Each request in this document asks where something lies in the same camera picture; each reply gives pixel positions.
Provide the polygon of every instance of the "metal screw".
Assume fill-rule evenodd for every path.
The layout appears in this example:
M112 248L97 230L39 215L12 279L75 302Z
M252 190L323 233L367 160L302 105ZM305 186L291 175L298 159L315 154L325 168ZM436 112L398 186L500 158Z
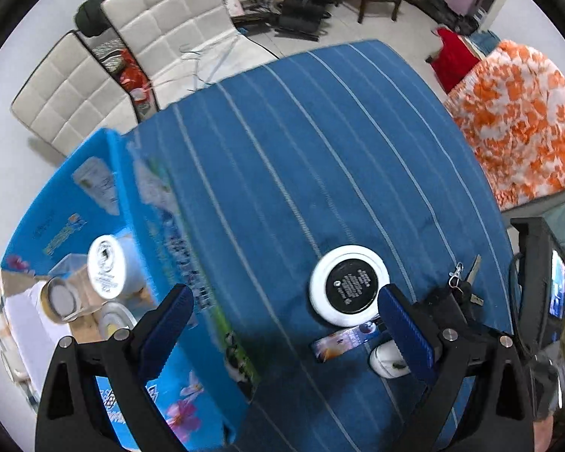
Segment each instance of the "metal screw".
M505 334L500 337L500 344L503 347L511 348L513 346L513 339Z
M128 336L130 336L130 330L127 328L119 328L115 333L113 333L113 338L115 338L118 342L127 340Z
M73 338L70 336L64 336L58 341L58 346L61 348L67 348L73 343Z
M458 340L458 333L452 328L446 328L445 330L443 330L443 332L441 332L441 335L449 342Z

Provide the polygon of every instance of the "white floor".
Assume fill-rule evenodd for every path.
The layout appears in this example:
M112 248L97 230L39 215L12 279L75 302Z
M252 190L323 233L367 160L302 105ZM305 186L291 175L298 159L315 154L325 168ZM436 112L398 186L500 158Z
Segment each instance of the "white floor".
M290 56L318 47L334 46L363 39L378 39L400 54L443 102L446 94L425 58L440 49L441 40L431 30L437 23L410 3L403 2L398 20L391 19L393 3L369 3L362 24L358 23L359 0L344 0L329 8L332 17L323 20L319 42L292 37L278 37L274 30L249 38L279 57Z

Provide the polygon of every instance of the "quilted chair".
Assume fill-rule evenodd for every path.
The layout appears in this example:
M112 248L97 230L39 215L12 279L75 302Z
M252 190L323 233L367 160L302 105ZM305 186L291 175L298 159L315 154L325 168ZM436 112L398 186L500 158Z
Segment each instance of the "quilted chair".
M74 31L65 34L11 105L23 125L64 155L101 127L122 134L138 125L130 96Z
M105 0L102 8L161 108L275 59L236 30L222 0Z

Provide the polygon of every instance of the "phone screen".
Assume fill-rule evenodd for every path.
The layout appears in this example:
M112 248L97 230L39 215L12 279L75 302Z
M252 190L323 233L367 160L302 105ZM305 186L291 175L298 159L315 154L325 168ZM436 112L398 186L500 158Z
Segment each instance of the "phone screen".
M550 314L562 318L565 306L565 263L555 250L553 250L551 276Z

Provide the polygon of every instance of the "orange and white blanket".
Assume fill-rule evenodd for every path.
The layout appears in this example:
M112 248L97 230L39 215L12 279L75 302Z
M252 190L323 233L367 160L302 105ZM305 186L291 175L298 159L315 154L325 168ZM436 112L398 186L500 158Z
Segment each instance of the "orange and white blanket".
M501 210L565 189L565 77L544 54L502 41L444 105Z

